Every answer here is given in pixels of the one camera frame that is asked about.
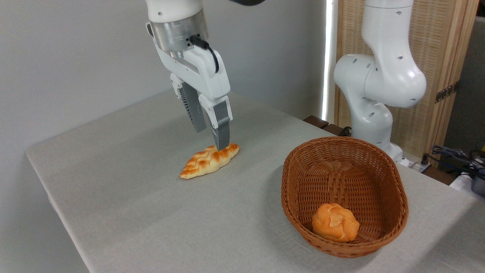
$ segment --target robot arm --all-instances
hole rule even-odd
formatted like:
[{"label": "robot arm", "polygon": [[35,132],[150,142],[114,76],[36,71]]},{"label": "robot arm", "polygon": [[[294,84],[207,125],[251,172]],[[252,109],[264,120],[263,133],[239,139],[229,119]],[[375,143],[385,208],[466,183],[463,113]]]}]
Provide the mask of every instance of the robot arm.
[{"label": "robot arm", "polygon": [[402,150],[390,142],[392,115],[384,104],[412,107],[426,90],[408,33],[414,0],[366,0],[362,37],[374,56],[343,56],[334,70],[352,115],[352,136],[376,145],[395,161]]},{"label": "robot arm", "polygon": [[[231,0],[256,5],[264,0]],[[205,109],[218,150],[229,145],[232,112],[226,68],[206,42],[209,37],[202,0],[146,0],[148,33],[162,63],[172,74],[175,93],[182,99],[197,132],[206,128]]]}]

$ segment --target gray tablecloth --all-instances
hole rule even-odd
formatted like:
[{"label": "gray tablecloth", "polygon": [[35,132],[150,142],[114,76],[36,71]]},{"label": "gray tablecloth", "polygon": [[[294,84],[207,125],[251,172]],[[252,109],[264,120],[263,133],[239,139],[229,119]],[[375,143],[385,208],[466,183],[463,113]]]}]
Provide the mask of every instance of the gray tablecloth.
[{"label": "gray tablecloth", "polygon": [[182,102],[153,97],[28,149],[91,272],[485,272],[485,204],[399,166],[409,200],[401,235],[371,255],[319,252],[281,208],[281,174],[299,144],[330,134],[230,95],[230,164],[192,180],[213,145]]}]

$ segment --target braided bread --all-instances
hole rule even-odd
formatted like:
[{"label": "braided bread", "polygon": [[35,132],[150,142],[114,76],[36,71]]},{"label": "braided bread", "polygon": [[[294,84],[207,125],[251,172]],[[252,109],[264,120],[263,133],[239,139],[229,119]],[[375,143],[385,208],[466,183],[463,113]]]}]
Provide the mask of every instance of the braided bread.
[{"label": "braided bread", "polygon": [[180,178],[191,179],[206,173],[217,171],[222,166],[229,163],[239,151],[239,145],[230,143],[225,149],[217,151],[215,146],[209,146],[205,150],[192,156],[187,162]]}]

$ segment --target brown wicker basket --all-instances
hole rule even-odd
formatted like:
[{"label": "brown wicker basket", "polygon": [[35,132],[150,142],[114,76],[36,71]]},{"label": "brown wicker basket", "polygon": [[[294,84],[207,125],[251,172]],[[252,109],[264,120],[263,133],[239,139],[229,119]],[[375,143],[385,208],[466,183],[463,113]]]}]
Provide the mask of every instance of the brown wicker basket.
[{"label": "brown wicker basket", "polygon": [[[363,140],[333,136],[310,140],[286,158],[281,203],[303,238],[330,255],[354,258],[394,240],[408,217],[407,198],[392,159]],[[323,203],[351,210],[357,238],[336,243],[312,233],[311,218]]]}]

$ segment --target fake bread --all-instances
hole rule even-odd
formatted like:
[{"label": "fake bread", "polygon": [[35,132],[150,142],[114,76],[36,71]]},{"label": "fake bread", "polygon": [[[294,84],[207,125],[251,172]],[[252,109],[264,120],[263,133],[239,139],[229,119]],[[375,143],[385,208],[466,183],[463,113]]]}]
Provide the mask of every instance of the fake bread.
[{"label": "fake bread", "polygon": [[311,225],[316,235],[339,243],[355,240],[359,222],[352,211],[339,204],[322,204],[312,217]]},{"label": "fake bread", "polygon": [[239,145],[230,143],[225,149],[217,151],[215,146],[209,146],[205,150],[192,156],[187,162],[180,178],[191,179],[206,173],[217,171],[222,166],[229,163],[239,151]]}]

